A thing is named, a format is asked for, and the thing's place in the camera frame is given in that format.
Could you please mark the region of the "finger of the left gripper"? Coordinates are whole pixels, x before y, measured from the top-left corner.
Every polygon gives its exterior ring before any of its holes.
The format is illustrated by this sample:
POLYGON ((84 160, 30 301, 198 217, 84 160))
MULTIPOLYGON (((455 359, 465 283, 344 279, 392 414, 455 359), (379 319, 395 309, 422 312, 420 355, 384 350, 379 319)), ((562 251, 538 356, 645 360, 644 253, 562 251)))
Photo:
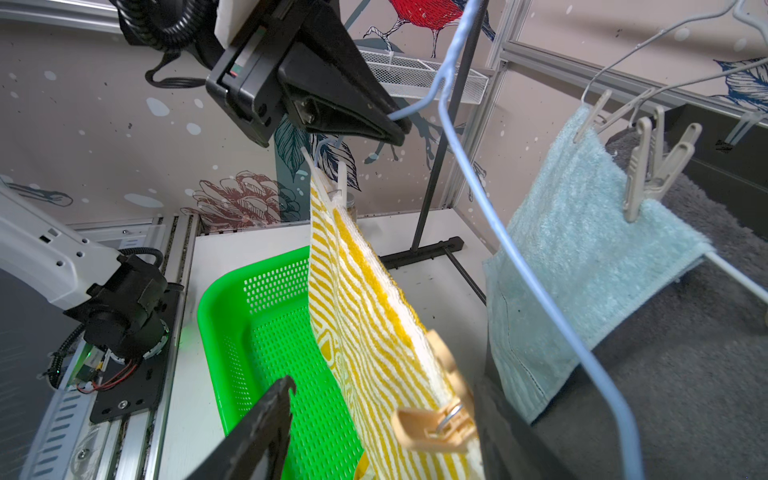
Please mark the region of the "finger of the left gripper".
POLYGON ((301 26, 302 41, 331 69, 341 74, 353 90, 385 117, 399 110, 397 103, 379 83, 349 36, 329 1, 310 1, 309 13, 301 26))
POLYGON ((291 121, 309 133, 360 136, 400 146, 406 124, 388 117, 348 75, 302 43, 294 44, 277 70, 283 103, 291 121))

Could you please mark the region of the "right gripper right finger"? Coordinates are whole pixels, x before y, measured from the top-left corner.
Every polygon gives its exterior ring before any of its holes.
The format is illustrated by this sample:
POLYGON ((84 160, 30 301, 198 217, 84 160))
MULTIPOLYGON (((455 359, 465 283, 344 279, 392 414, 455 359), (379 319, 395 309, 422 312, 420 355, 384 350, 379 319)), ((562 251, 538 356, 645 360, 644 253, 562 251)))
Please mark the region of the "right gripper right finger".
POLYGON ((486 479, 576 478, 490 380, 475 385, 474 404, 486 479))

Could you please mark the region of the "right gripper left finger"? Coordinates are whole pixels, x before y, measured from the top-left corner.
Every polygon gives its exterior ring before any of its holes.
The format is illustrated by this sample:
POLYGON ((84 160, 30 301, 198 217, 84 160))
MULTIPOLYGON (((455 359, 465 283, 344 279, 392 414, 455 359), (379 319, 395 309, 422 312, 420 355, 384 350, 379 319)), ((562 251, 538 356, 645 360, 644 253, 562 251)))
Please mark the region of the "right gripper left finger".
POLYGON ((279 479, 290 444, 295 393, 291 377, 275 381, 188 479, 279 479))

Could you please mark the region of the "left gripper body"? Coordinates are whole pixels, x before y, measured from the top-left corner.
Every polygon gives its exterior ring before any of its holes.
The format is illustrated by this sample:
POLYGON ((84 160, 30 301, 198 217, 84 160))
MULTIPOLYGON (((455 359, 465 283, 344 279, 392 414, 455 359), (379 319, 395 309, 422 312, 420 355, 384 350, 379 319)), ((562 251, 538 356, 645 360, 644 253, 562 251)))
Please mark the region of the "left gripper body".
POLYGON ((310 1, 220 1, 215 37, 224 52, 206 80, 206 90, 243 134, 268 147, 284 117, 307 130, 299 98, 288 91, 280 67, 300 38, 310 1))

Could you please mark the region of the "light blue wire hanger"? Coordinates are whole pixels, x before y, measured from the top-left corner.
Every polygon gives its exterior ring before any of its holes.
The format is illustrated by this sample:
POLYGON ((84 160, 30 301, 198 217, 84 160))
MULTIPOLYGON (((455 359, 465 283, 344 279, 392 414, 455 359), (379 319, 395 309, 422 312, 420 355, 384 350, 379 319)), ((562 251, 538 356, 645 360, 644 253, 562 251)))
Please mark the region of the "light blue wire hanger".
POLYGON ((451 146, 459 167, 475 195, 484 217, 512 261, 515 269, 557 330, 574 351, 583 369, 589 375, 614 416, 619 436, 624 477, 626 479, 643 479, 645 472, 639 430, 628 403, 597 358, 573 330, 512 241, 492 204, 485 197, 482 185, 459 141, 453 121, 450 119, 448 101, 451 99, 451 93, 454 90, 456 62, 461 52, 469 51, 469 40, 474 37, 472 29, 476 25, 480 26, 482 24, 484 14, 485 6, 482 1, 467 2, 445 59, 435 74, 427 95, 421 100, 389 114, 388 117, 391 120, 400 120, 422 110, 433 100, 438 101, 438 112, 443 127, 443 137, 451 146))

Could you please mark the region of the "yellow striped towel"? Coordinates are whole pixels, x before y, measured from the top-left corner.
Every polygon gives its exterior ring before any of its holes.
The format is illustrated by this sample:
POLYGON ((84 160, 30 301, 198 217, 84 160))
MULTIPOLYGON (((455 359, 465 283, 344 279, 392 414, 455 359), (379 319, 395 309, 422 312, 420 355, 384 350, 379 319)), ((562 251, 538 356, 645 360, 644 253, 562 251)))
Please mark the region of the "yellow striped towel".
POLYGON ((439 410, 455 393, 426 339, 430 330, 347 209, 330 200, 336 183, 309 169, 311 327, 364 450, 360 477, 484 478, 478 433, 467 454, 411 451, 397 441, 397 409, 439 410))

